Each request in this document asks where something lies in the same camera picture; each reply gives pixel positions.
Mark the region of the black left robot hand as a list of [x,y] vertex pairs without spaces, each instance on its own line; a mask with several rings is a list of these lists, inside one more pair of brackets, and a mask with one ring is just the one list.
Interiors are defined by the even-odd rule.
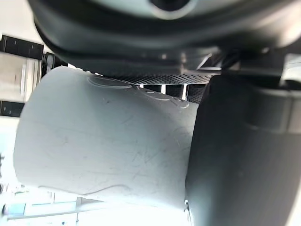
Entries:
[[49,48],[127,81],[211,75],[186,198],[196,226],[301,223],[298,0],[31,0]]

